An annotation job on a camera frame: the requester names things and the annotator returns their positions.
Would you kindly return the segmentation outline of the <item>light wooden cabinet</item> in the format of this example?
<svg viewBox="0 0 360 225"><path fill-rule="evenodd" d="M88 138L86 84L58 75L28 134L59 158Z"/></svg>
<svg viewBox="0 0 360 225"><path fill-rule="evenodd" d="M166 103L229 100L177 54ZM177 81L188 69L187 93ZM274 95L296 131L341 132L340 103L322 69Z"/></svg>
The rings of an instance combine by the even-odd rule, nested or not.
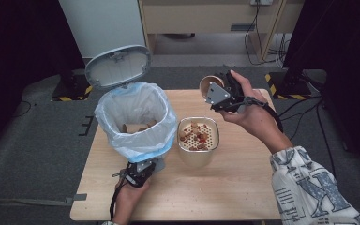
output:
<svg viewBox="0 0 360 225"><path fill-rule="evenodd" d="M306 0L138 0L144 39L151 49L156 34L247 32L260 62L267 59L275 34L290 34Z"/></svg>

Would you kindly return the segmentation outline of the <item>pile of food scraps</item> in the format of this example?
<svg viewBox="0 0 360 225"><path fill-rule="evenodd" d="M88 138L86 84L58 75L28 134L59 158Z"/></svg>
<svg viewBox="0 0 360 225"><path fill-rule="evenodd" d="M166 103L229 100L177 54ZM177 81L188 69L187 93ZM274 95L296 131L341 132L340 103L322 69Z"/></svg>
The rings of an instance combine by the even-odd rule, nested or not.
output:
<svg viewBox="0 0 360 225"><path fill-rule="evenodd" d="M204 123L191 121L180 130L179 142L189 151L206 151L209 149L211 128Z"/></svg>

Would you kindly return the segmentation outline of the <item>brown paper cup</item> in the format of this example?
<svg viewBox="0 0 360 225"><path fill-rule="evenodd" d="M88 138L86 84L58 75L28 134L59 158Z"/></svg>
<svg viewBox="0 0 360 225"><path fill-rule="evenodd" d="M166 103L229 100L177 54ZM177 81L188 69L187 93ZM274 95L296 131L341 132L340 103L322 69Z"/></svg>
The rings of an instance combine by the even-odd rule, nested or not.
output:
<svg viewBox="0 0 360 225"><path fill-rule="evenodd" d="M199 84L201 94L204 98L206 97L206 95L208 93L210 83L216 83L220 87L224 86L224 81L222 79L220 79L218 76L213 76L213 75L205 76L204 78L201 79L200 84Z"/></svg>

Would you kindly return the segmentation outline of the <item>grey tape strip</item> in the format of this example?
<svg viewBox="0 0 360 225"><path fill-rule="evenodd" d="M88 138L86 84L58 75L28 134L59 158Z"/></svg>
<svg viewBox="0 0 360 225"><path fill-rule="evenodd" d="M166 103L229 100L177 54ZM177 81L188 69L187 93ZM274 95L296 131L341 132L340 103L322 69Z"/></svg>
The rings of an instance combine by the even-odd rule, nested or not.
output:
<svg viewBox="0 0 360 225"><path fill-rule="evenodd" d="M85 201L86 193L75 194L73 197L65 198L63 201L41 200L41 199L0 199L0 204L24 204L39 206L71 206L76 201Z"/></svg>

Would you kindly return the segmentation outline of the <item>black curtain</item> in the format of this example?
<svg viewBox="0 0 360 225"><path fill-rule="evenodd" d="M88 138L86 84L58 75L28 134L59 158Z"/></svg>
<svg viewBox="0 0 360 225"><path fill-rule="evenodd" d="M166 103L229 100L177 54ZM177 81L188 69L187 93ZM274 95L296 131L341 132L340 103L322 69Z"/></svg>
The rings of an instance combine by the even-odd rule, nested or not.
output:
<svg viewBox="0 0 360 225"><path fill-rule="evenodd" d="M285 67L326 72L324 97L347 147L360 155L360 0L305 0Z"/></svg>
<svg viewBox="0 0 360 225"><path fill-rule="evenodd" d="M27 85L83 67L59 0L0 0L0 134Z"/></svg>

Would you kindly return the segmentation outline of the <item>beige strainer bin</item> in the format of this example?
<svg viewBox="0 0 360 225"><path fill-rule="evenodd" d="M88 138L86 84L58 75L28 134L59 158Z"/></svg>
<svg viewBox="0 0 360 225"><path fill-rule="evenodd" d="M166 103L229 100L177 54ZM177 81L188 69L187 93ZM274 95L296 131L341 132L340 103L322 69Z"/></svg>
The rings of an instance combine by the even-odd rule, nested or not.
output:
<svg viewBox="0 0 360 225"><path fill-rule="evenodd" d="M188 125L191 121L197 123L204 123L211 128L210 138L209 138L209 149L206 151L189 151L183 147L179 142L179 133L182 128ZM213 158L214 151L219 146L219 132L218 125L215 120L208 117L187 117L182 119L177 127L177 142L180 148L180 157L183 162L194 168L201 168L210 163Z"/></svg>

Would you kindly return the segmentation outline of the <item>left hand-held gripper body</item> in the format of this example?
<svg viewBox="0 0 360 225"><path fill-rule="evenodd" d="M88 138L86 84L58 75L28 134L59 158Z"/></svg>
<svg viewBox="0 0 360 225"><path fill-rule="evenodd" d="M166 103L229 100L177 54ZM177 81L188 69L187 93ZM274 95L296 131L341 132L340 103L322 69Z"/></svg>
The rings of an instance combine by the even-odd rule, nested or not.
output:
<svg viewBox="0 0 360 225"><path fill-rule="evenodd" d="M153 174L156 163L147 160L146 162L129 163L125 168L125 179L135 188L141 188L146 180Z"/></svg>

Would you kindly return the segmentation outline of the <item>white grey pedal trash can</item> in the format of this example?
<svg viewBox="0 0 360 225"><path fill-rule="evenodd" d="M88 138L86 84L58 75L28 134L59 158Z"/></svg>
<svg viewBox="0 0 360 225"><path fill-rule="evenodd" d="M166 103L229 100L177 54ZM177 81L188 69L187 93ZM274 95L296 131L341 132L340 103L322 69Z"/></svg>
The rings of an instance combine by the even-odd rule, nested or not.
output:
<svg viewBox="0 0 360 225"><path fill-rule="evenodd" d="M93 58L86 65L85 77L93 87L107 93L117 87L126 88L130 83L143 83L140 78L150 67L149 50L141 45L129 45L101 53ZM165 167L164 157L167 152L147 159L156 163L157 172Z"/></svg>

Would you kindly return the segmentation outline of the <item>striped black stand base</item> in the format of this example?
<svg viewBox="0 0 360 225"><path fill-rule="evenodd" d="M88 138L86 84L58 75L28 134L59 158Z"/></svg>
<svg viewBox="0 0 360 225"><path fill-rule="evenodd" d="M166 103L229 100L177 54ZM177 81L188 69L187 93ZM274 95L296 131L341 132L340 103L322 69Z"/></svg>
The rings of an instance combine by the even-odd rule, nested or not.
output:
<svg viewBox="0 0 360 225"><path fill-rule="evenodd" d="M274 99L307 99L311 91L305 81L286 72L270 72L265 75Z"/></svg>
<svg viewBox="0 0 360 225"><path fill-rule="evenodd" d="M52 101L86 100L91 91L92 85L86 80L85 70L75 69L60 76L52 93Z"/></svg>

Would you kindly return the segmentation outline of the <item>white panel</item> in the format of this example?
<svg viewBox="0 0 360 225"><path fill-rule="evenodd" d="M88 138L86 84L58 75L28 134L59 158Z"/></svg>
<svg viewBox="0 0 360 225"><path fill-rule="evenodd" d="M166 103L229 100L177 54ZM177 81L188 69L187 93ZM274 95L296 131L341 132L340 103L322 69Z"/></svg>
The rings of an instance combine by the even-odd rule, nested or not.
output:
<svg viewBox="0 0 360 225"><path fill-rule="evenodd" d="M59 0L83 58L145 45L138 0Z"/></svg>

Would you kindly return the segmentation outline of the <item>brown paper waste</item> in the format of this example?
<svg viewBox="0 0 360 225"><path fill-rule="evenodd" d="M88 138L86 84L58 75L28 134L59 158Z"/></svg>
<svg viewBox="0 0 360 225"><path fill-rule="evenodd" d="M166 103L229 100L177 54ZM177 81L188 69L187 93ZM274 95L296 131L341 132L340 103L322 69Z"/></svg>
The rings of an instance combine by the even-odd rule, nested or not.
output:
<svg viewBox="0 0 360 225"><path fill-rule="evenodd" d="M157 123L156 120L151 120L147 123L141 124L124 124L122 126L122 132L127 134L133 134L149 129Z"/></svg>

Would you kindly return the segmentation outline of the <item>person's left hand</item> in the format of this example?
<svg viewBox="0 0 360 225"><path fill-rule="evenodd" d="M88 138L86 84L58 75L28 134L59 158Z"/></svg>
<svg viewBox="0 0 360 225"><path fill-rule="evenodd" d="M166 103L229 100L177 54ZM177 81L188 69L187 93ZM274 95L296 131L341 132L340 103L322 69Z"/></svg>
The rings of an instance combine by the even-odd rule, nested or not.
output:
<svg viewBox="0 0 360 225"><path fill-rule="evenodd" d="M124 184L116 198L116 204L114 210L117 206L119 206L119 207L132 209L132 213L133 213L142 195L149 188L150 188L150 180L147 180L142 187L133 187L131 185Z"/></svg>

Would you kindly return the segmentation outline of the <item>person's right hand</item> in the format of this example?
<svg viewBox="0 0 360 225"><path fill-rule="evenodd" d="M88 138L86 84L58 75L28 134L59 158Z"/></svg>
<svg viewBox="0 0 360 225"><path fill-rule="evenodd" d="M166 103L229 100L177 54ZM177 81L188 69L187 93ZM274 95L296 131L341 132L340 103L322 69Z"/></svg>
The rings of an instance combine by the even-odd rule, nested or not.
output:
<svg viewBox="0 0 360 225"><path fill-rule="evenodd" d="M292 146L282 133L274 118L263 107L252 105L240 113L219 112L223 119L241 126L245 131L262 141L271 151L279 151Z"/></svg>

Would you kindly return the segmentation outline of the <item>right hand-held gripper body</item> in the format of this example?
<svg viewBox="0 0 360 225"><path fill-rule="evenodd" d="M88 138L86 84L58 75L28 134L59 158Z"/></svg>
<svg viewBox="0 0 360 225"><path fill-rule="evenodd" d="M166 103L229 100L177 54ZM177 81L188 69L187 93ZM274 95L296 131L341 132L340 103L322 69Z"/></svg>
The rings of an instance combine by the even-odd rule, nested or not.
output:
<svg viewBox="0 0 360 225"><path fill-rule="evenodd" d="M232 74L229 76L229 80L224 83L223 87L211 82L204 100L211 105L211 109L215 112L240 113L245 109L245 105L243 104L244 92L240 83Z"/></svg>

